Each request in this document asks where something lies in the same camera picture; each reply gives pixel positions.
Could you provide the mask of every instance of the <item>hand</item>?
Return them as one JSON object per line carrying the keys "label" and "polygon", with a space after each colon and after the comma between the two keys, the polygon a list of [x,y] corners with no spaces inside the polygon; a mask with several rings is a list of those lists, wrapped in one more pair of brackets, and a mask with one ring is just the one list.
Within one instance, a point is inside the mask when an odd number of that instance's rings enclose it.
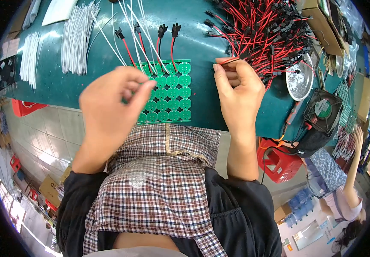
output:
{"label": "hand", "polygon": [[[231,58],[217,58],[222,63]],[[232,137],[241,140],[255,133],[256,115],[265,92],[254,69],[244,60],[213,64],[221,110]]]}
{"label": "hand", "polygon": [[105,162],[114,154],[136,124],[155,85],[156,81],[150,81],[138,69],[125,66],[86,87],[79,97],[79,106],[86,126],[81,148],[89,152],[89,157]]}
{"label": "hand", "polygon": [[356,151],[362,151],[363,131],[360,128],[360,126],[356,126],[355,132],[353,133],[353,136],[355,137],[355,150]]}

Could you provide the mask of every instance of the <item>green circuit board stack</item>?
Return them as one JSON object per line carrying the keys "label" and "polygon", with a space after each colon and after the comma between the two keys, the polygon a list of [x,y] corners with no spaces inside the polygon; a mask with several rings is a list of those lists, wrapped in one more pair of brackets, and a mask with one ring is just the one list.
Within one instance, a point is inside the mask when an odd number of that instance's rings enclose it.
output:
{"label": "green circuit board stack", "polygon": [[[142,63],[145,73],[151,80],[157,81],[157,86],[151,91],[149,101],[146,103],[144,110],[139,115],[138,124],[153,124],[153,123],[177,123],[191,121],[191,105],[189,97],[192,94],[191,88],[191,60],[173,60],[177,68],[172,64],[171,60],[162,61],[166,65],[166,69],[170,72],[162,70],[157,61],[155,69],[158,72],[154,74],[152,69],[149,69],[148,63]],[[139,63],[135,64],[138,69],[141,69]]]}

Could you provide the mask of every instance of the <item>woman's hair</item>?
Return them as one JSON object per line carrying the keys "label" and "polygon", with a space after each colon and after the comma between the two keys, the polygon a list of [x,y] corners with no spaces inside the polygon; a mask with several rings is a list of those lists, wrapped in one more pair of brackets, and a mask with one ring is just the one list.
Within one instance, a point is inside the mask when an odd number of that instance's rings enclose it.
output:
{"label": "woman's hair", "polygon": [[355,220],[348,224],[346,228],[343,229],[345,232],[343,237],[338,240],[338,243],[347,247],[349,243],[357,237],[357,235],[362,230],[363,223],[360,223],[360,221]]}

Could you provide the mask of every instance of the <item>teal workbench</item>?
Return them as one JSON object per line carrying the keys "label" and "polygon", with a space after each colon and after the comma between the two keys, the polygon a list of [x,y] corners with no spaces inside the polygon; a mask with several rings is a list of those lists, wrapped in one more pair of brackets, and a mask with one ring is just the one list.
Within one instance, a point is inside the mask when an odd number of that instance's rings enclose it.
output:
{"label": "teal workbench", "polygon": [[[83,2],[84,1],[79,0],[77,4],[82,4]],[[61,69],[61,44],[64,22],[41,26],[49,3],[49,0],[43,0],[41,2],[38,16],[34,23],[27,30],[20,33],[20,49],[16,58],[17,84],[16,88],[6,90],[5,96],[28,102],[79,109],[78,97],[84,88],[97,77],[113,70],[116,66],[121,65],[121,63],[106,43],[102,34],[99,34],[93,42],[88,56],[87,74],[84,76],[71,73],[63,74]],[[152,39],[156,41],[159,25],[164,23],[169,27],[162,41],[161,58],[163,60],[170,59],[170,29],[173,23],[179,23],[182,25],[182,29],[175,42],[173,57],[174,59],[192,60],[192,71],[189,74],[192,77],[192,84],[189,86],[192,89],[192,95],[190,96],[190,100],[192,101],[192,107],[190,108],[192,111],[192,118],[190,122],[181,124],[227,130],[220,110],[218,93],[213,79],[212,65],[215,58],[226,57],[224,53],[228,47],[228,43],[225,39],[205,36],[209,28],[203,24],[203,21],[209,18],[208,15],[205,14],[205,10],[217,10],[210,1],[204,0],[189,0],[186,1],[186,3],[179,0],[163,0],[158,1],[157,4],[155,3],[156,1],[143,0]],[[102,0],[100,8],[101,10],[97,20],[102,26],[112,16],[111,3]],[[115,28],[122,28],[126,42],[128,46],[130,46],[132,52],[134,43],[130,35],[128,24],[125,21],[119,5],[115,4],[114,8],[115,11],[118,12],[115,15]],[[133,9],[139,14],[137,1],[133,1]],[[109,41],[113,42],[111,22],[104,27],[103,31]],[[23,53],[21,47],[24,44],[26,36],[33,32],[39,32],[44,39],[43,42],[39,43],[40,46],[42,45],[42,48],[38,60],[35,92],[31,90],[28,82],[22,81],[19,78],[19,69]],[[98,28],[94,26],[90,41],[93,40],[97,32]],[[123,47],[122,41],[118,38],[116,40],[121,54],[128,63],[129,57]],[[145,47],[147,52],[151,51],[147,40],[145,40]],[[320,67],[324,72],[325,67],[322,62],[320,63]],[[256,119],[256,134],[258,136],[269,138],[279,138],[281,136],[281,129],[293,105],[293,99],[288,94],[285,80],[282,77],[284,76],[275,79],[270,90],[265,93]],[[336,75],[327,76],[326,90],[333,93],[339,83],[340,79]],[[313,87],[319,87],[317,78],[314,79]],[[285,140],[293,140],[295,138],[302,123],[301,114],[311,94],[305,99],[305,103],[299,110],[299,115],[296,116],[292,125],[288,126],[284,138]]]}

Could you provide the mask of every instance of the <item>bundle of white wires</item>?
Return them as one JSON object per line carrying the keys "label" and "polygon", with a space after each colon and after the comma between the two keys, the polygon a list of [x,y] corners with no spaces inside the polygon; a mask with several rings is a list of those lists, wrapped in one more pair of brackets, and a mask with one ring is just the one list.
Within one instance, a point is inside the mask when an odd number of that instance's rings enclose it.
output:
{"label": "bundle of white wires", "polygon": [[65,22],[62,35],[62,72],[85,75],[87,72],[87,50],[91,37],[94,18],[100,11],[95,1],[88,5],[76,5]]}
{"label": "bundle of white wires", "polygon": [[37,50],[39,44],[39,33],[34,32],[25,38],[23,46],[21,68],[19,70],[19,77],[23,81],[28,81],[32,90],[35,92],[36,86],[36,62]]}

